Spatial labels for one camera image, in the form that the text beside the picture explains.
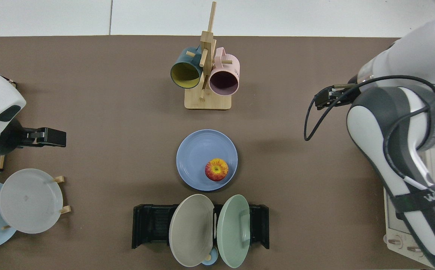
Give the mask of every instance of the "black cable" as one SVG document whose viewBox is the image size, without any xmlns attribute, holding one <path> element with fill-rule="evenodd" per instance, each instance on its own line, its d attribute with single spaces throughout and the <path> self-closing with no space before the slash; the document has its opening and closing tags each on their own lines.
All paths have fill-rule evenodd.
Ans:
<svg viewBox="0 0 435 270">
<path fill-rule="evenodd" d="M 341 101 L 345 97 L 349 96 L 352 92 L 359 90 L 360 87 L 362 87 L 362 86 L 364 86 L 366 84 L 370 84 L 370 83 L 377 82 L 377 81 L 382 81 L 382 80 L 390 80 L 390 79 L 405 79 L 405 80 L 417 81 L 417 82 L 426 84 L 427 86 L 430 87 L 432 92 L 435 93 L 435 85 L 434 84 L 428 82 L 427 80 L 424 80 L 424 79 L 421 79 L 421 78 L 415 77 L 415 76 L 389 75 L 389 76 L 378 77 L 378 78 L 367 80 L 365 82 L 361 82 L 360 84 L 356 84 L 354 87 L 351 87 L 350 89 L 348 89 L 348 91 L 344 92 L 344 94 L 342 94 L 340 97 L 338 97 L 336 100 L 334 100 L 334 102 L 331 103 L 331 105 L 329 105 L 329 107 L 326 109 L 326 111 L 321 115 L 321 117 L 317 121 L 317 124 L 314 126 L 314 128 L 312 129 L 312 131 L 309 134 L 309 136 L 307 136 L 307 123 L 308 123 L 308 119 L 309 119 L 310 110 L 312 109 L 312 104 L 314 104 L 316 102 L 316 98 L 317 98 L 318 95 L 322 94 L 324 91 L 329 91 L 329 89 L 332 88 L 332 86 L 326 87 L 326 88 L 322 89 L 321 91 L 319 91 L 319 93 L 314 96 L 314 98 L 312 99 L 312 101 L 309 104 L 308 111 L 306 113 L 306 119 L 304 121 L 304 140 L 308 141 L 308 140 L 310 140 L 312 138 L 312 136 L 314 136 L 314 133 L 316 133 L 316 130 L 319 128 L 319 125 L 322 123 L 322 121 L 327 116 L 329 111 L 331 111 L 331 109 L 334 106 L 336 106 L 336 104 L 339 101 Z"/>
<path fill-rule="evenodd" d="M 394 121 L 394 123 L 391 125 L 391 128 L 386 132 L 386 134 L 384 135 L 384 140 L 382 142 L 382 150 L 384 152 L 384 157 L 387 161 L 387 164 L 389 164 L 389 166 L 391 167 L 391 169 L 393 169 L 393 171 L 401 178 L 404 178 L 406 175 L 404 173 L 402 173 L 394 164 L 394 162 L 391 159 L 391 155 L 389 154 L 389 140 L 391 138 L 392 133 L 394 132 L 394 130 L 399 126 L 399 124 L 404 121 L 404 120 L 408 120 L 413 116 L 416 116 L 420 113 L 424 113 L 426 111 L 429 110 L 428 106 L 425 106 L 421 109 L 418 109 L 416 111 L 410 112 L 406 115 L 401 116 L 400 118 L 398 118 L 396 121 Z"/>
</svg>

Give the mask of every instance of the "blue mug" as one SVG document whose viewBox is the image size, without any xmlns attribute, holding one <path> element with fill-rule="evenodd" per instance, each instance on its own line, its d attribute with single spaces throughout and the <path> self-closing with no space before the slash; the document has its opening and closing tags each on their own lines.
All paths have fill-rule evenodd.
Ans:
<svg viewBox="0 0 435 270">
<path fill-rule="evenodd" d="M 199 84 L 202 67 L 200 46 L 185 48 L 171 68 L 171 78 L 179 87 L 191 89 Z"/>
</svg>

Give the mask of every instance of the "mug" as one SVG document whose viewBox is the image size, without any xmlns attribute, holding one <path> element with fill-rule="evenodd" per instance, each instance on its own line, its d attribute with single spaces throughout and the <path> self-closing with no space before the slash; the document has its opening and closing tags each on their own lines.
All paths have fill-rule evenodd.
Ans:
<svg viewBox="0 0 435 270">
<path fill-rule="evenodd" d="M 214 67 L 209 75 L 209 88 L 220 96 L 234 94 L 239 88 L 239 70 L 239 60 L 234 55 L 226 54 L 223 47 L 217 48 Z"/>
<path fill-rule="evenodd" d="M 190 89 L 200 81 L 202 67 L 199 66 L 202 52 L 200 46 L 185 48 L 171 68 L 171 78 L 179 87 Z"/>
</svg>

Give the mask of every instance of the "white plate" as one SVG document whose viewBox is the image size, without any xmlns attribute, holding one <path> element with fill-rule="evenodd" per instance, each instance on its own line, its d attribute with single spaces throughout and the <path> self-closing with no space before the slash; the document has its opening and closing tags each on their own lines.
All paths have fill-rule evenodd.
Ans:
<svg viewBox="0 0 435 270">
<path fill-rule="evenodd" d="M 194 267 L 211 252 L 213 214 L 214 204 L 202 194 L 179 204 L 169 227 L 169 245 L 181 265 Z"/>
<path fill-rule="evenodd" d="M 39 169 L 22 169 L 9 176 L 0 192 L 2 218 L 27 234 L 51 228 L 63 205 L 61 189 L 53 179 Z"/>
</svg>

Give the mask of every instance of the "mug rack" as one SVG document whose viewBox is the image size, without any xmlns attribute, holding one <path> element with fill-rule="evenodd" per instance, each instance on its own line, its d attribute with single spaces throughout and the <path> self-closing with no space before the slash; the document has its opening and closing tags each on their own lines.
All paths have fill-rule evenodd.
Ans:
<svg viewBox="0 0 435 270">
<path fill-rule="evenodd" d="M 134 207 L 132 223 L 132 248 L 144 243 L 166 242 L 169 246 L 169 226 L 178 204 L 140 204 Z M 219 219 L 223 205 L 214 204 L 214 224 Z M 269 249 L 269 207 L 249 204 L 250 244 L 260 243 Z"/>
<path fill-rule="evenodd" d="M 208 87 L 209 75 L 212 70 L 212 61 L 214 60 L 214 51 L 216 40 L 212 32 L 214 23 L 214 14 L 216 2 L 212 2 L 211 15 L 207 31 L 202 31 L 200 36 L 200 47 L 202 49 L 202 57 L 200 59 L 200 67 L 202 67 L 202 75 L 199 84 L 194 88 L 185 89 L 184 106 L 189 110 L 228 110 L 231 109 L 231 96 L 220 96 L 212 92 Z"/>
</svg>

